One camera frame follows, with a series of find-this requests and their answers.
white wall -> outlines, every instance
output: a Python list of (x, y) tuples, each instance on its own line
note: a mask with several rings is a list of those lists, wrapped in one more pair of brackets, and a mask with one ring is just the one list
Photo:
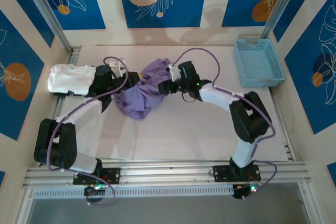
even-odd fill
[(16, 215), (22, 183), (27, 168), (34, 160), (38, 126), (42, 119), (49, 116), (54, 103), (54, 96), (48, 92), (46, 85), (49, 69), (58, 62), (66, 62), (68, 55), (57, 39), (51, 48), (48, 47), (15, 0), (0, 0), (0, 9), (45, 64), (18, 141), (0, 134), (0, 170), (6, 172), (0, 189), (0, 223), (8, 224)]
[(336, 124), (313, 135), (307, 116), (300, 102), (295, 85), (285, 63), (285, 56), (300, 38), (304, 30), (327, 0), (306, 0), (279, 44), (278, 57), (286, 75), (286, 81), (274, 89), (290, 141), (299, 158), (307, 164), (328, 223), (335, 223), (336, 188), (326, 165), (336, 161)]
[(72, 46), (83, 45), (233, 45), (247, 35), (258, 37), (261, 27), (224, 27), (228, 0), (204, 0), (200, 28), (127, 29), (121, 0), (97, 0), (106, 30), (67, 30)]

metal frame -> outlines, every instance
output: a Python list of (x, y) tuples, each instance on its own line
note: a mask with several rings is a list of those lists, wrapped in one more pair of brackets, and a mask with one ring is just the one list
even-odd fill
[[(278, 173), (271, 183), (307, 183), (310, 177), (304, 162), (275, 162)], [(228, 165), (220, 161), (113, 161), (103, 160), (103, 167), (121, 168), (118, 187), (129, 186), (199, 186), (219, 185), (214, 177), (209, 174), (214, 165)], [(262, 180), (265, 182), (274, 168), (265, 164), (258, 164)], [(46, 166), (29, 168), (23, 188), (83, 188), (72, 184), (73, 172), (61, 170), (51, 172)], [(234, 185), (239, 183), (222, 183)]]
[(50, 8), (47, 0), (33, 0), (38, 10), (42, 14), (43, 18), (49, 25), (51, 31), (55, 34), (55, 36), (59, 39), (62, 47), (67, 50), (69, 53), (72, 51), (71, 45), (66, 38), (63, 29), (58, 22), (53, 10)]
[[(69, 63), (77, 63), (80, 49), (73, 51)], [(64, 98), (58, 98), (53, 116), (59, 116)], [(284, 145), (288, 150), (289, 161), (275, 162), (278, 167), (276, 177), (271, 183), (298, 183), (306, 211), (311, 223), (325, 223), (322, 211), (315, 197), (311, 179), (304, 162), (296, 162), (286, 129), (282, 125)], [(238, 183), (215, 183), (209, 172), (214, 165), (228, 165), (225, 161), (121, 161), (103, 159), (104, 167), (119, 167), (121, 177), (119, 185), (114, 186), (116, 197), (164, 197), (192, 195), (231, 195), (232, 186)], [(272, 166), (259, 164), (262, 182), (274, 171)], [(84, 186), (72, 184), (74, 173), (61, 170), (48, 171), (45, 165), (29, 168), (23, 184), (22, 205), (17, 223), (26, 223), (34, 199), (48, 198), (84, 198)], [(106, 191), (105, 197), (113, 197)]]
[(280, 17), (282, 16), (286, 6), (290, 0), (278, 0), (269, 15), (268, 20), (264, 26), (264, 30), (261, 33), (260, 39), (267, 39), (269, 35), (273, 32), (276, 24), (278, 23)]

cable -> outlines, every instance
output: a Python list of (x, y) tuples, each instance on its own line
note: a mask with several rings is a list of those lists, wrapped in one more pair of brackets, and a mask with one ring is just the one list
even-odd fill
[[(56, 125), (54, 131), (52, 132), (52, 135), (51, 135), (51, 138), (50, 138), (50, 141), (49, 141), (49, 144), (48, 144), (47, 162), (46, 163), (47, 163), (47, 168), (49, 170), (58, 170), (59, 169), (59, 168), (55, 168), (54, 169), (54, 168), (50, 167), (50, 154), (51, 154), (51, 147), (52, 147), (52, 143), (54, 141), (55, 135), (56, 135), (57, 131), (59, 130), (60, 126), (64, 123), (64, 121), (66, 119), (68, 119), (70, 116), (72, 116), (74, 113), (76, 113), (78, 110), (80, 110), (83, 106), (87, 105), (88, 103), (90, 103), (90, 102), (92, 102), (94, 100), (97, 100), (97, 99), (99, 99), (99, 98), (101, 98), (101, 97), (103, 97), (105, 95), (112, 95), (113, 93), (116, 93), (117, 91), (119, 91), (126, 84), (126, 82), (128, 80), (128, 69), (127, 69), (126, 64), (122, 60), (120, 60), (119, 58), (116, 58), (116, 57), (113, 57), (113, 56), (109, 56), (109, 57), (105, 57), (104, 60), (103, 60), (103, 62), (104, 62), (105, 65), (108, 65), (106, 63), (107, 59), (114, 59), (114, 60), (117, 60), (117, 61), (119, 61), (119, 62), (121, 62), (123, 64), (123, 66), (125, 67), (125, 70), (126, 70), (126, 77), (125, 77), (124, 82), (118, 88), (116, 88), (116, 89), (114, 89), (112, 91), (100, 94), (100, 95), (98, 95), (96, 97), (93, 97), (93, 98), (89, 99), (88, 101), (86, 101), (86, 102), (78, 105), (76, 108), (74, 108), (73, 110), (71, 110), (64, 118), (62, 118), (59, 121), (59, 123)], [(82, 175), (85, 175), (85, 176), (88, 176), (88, 177), (91, 177), (91, 178), (94, 178), (94, 179), (97, 179), (97, 180), (103, 182), (104, 184), (106, 184), (112, 190), (112, 192), (113, 192), (113, 198), (109, 202), (107, 202), (105, 204), (93, 204), (93, 203), (91, 203), (89, 201), (89, 199), (88, 199), (89, 194), (88, 194), (87, 197), (86, 197), (86, 201), (88, 202), (88, 204), (90, 204), (92, 206), (108, 206), (108, 205), (110, 205), (110, 204), (112, 204), (114, 202), (114, 198), (116, 197), (116, 191), (113, 189), (113, 187), (107, 181), (105, 181), (104, 179), (101, 179), (101, 178), (99, 178), (99, 177), (97, 177), (97, 176), (95, 176), (93, 174), (89, 174), (89, 173), (85, 173), (85, 172), (79, 172), (79, 171), (76, 171), (76, 170), (71, 170), (71, 171), (79, 173), (79, 174), (82, 174)]]
[(219, 61), (218, 61), (218, 59), (216, 58), (216, 56), (212, 53), (212, 52), (210, 52), (209, 50), (207, 50), (207, 49), (205, 49), (205, 48), (202, 48), (202, 47), (193, 47), (193, 48), (189, 48), (188, 50), (185, 50), (179, 57), (178, 57), (178, 59), (172, 64), (172, 66), (175, 66), (176, 65), (176, 63), (187, 53), (187, 52), (189, 52), (189, 51), (192, 51), (192, 50), (201, 50), (201, 51), (205, 51), (205, 52), (207, 52), (208, 54), (210, 54), (211, 56), (212, 56), (212, 58), (214, 58), (214, 60), (216, 61), (216, 63), (217, 63), (217, 67), (218, 67), (218, 72), (217, 72), (217, 75), (216, 75), (216, 77), (214, 78), (214, 80), (213, 80), (213, 85), (214, 85), (214, 83), (215, 83), (215, 81), (217, 80), (217, 78), (219, 77), (219, 74), (221, 73), (221, 66), (220, 66), (220, 64), (219, 64)]
[[(272, 162), (269, 162), (269, 161), (261, 161), (261, 160), (256, 160), (256, 159), (255, 159), (255, 162), (274, 166), (274, 173), (272, 174), (272, 176), (271, 176), (268, 180), (266, 180), (265, 183), (263, 183), (263, 184), (258, 188), (257, 191), (260, 191), (261, 189), (263, 189), (263, 188), (264, 188), (264, 187), (265, 187), (265, 186), (266, 186), (266, 185), (267, 185), (267, 184), (268, 184), (268, 183), (275, 177), (276, 173), (278, 172), (278, 167), (277, 167), (275, 164), (273, 164)], [(247, 199), (247, 198), (250, 198), (252, 195), (254, 195), (254, 194), (250, 194), (250, 195), (246, 196), (245, 198), (246, 198), (246, 199)]]
[(187, 101), (187, 100), (184, 98), (184, 93), (181, 92), (181, 94), (182, 94), (182, 99), (183, 99), (183, 101), (185, 101), (185, 102), (187, 102), (187, 103), (192, 103), (192, 102), (196, 101), (196, 98), (194, 98), (194, 101)]
[(176, 63), (187, 53), (187, 52), (189, 52), (189, 51), (192, 51), (192, 50), (201, 50), (201, 51), (205, 51), (205, 52), (207, 52), (208, 54), (210, 54), (213, 58), (214, 58), (214, 60), (216, 61), (216, 63), (217, 63), (217, 67), (218, 67), (218, 71), (217, 71), (217, 75), (216, 75), (216, 77), (214, 78), (214, 80), (212, 81), (212, 86), (213, 86), (213, 88), (214, 89), (216, 89), (216, 90), (218, 90), (218, 91), (221, 91), (221, 92), (223, 92), (223, 93), (227, 93), (227, 94), (230, 94), (230, 95), (232, 95), (233, 97), (237, 97), (237, 98), (239, 98), (239, 99), (242, 99), (243, 101), (245, 101), (246, 103), (248, 103), (249, 105), (251, 105), (265, 120), (266, 120), (266, 122), (268, 123), (268, 125), (270, 126), (270, 128), (272, 129), (272, 134), (271, 135), (269, 135), (269, 136), (264, 136), (264, 137), (261, 137), (259, 140), (257, 140), (257, 142), (256, 142), (256, 145), (255, 145), (255, 147), (254, 147), (254, 149), (253, 149), (253, 151), (252, 151), (252, 157), (254, 156), (254, 153), (255, 153), (255, 151), (256, 151), (256, 148), (257, 148), (257, 145), (258, 145), (258, 143), (260, 143), (262, 140), (265, 140), (265, 139), (268, 139), (268, 138), (271, 138), (271, 137), (274, 137), (275, 136), (275, 134), (276, 134), (276, 132), (275, 132), (275, 128), (274, 128), (274, 126), (273, 126), (273, 124), (272, 124), (272, 122), (270, 121), (270, 119), (264, 114), (264, 112), (263, 111), (261, 111), (261, 109), (260, 108), (258, 108), (254, 103), (252, 103), (252, 102), (250, 102), (249, 100), (247, 100), (245, 97), (242, 97), (242, 96), (240, 96), (240, 95), (237, 95), (237, 94), (235, 94), (235, 93), (233, 93), (233, 92), (231, 92), (231, 91), (229, 91), (229, 90), (226, 90), (226, 89), (222, 89), (222, 88), (219, 88), (219, 87), (215, 87), (215, 82), (216, 82), (216, 80), (218, 79), (218, 77), (219, 77), (219, 75), (220, 75), (220, 73), (221, 73), (221, 66), (220, 66), (220, 64), (219, 64), (219, 61), (218, 61), (218, 59), (217, 59), (217, 57), (212, 53), (212, 52), (210, 52), (209, 50), (207, 50), (207, 49), (205, 49), (205, 48), (201, 48), (201, 47), (193, 47), (193, 48), (190, 48), (190, 49), (188, 49), (188, 50), (185, 50), (179, 57), (178, 57), (178, 59), (172, 64), (173, 66), (174, 65), (176, 65)]

orange circle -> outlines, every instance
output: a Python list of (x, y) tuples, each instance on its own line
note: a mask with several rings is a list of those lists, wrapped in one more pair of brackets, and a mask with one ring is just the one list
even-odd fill
[(21, 63), (12, 63), (6, 68), (5, 76), (8, 78), (5, 81), (8, 95), (15, 101), (22, 102), (26, 100), (32, 86), (30, 73), (26, 66)]
[(277, 0), (262, 0), (255, 5), (252, 11), (252, 19), (256, 22), (265, 22), (268, 20), (273, 7)]
[(63, 15), (69, 15), (70, 14), (70, 8), (66, 5), (59, 5), (57, 7), (58, 11)]
[(319, 73), (319, 72), (314, 73), (313, 76), (311, 77), (311, 82), (317, 88), (319, 86), (321, 86), (322, 83), (323, 83), (323, 76), (322, 76), (322, 74)]

white cloth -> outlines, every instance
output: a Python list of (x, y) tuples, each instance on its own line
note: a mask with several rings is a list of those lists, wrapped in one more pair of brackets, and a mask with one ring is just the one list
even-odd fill
[(56, 64), (48, 77), (48, 90), (51, 93), (72, 91), (74, 94), (86, 95), (92, 85), (95, 67), (88, 65), (77, 67), (74, 64)]

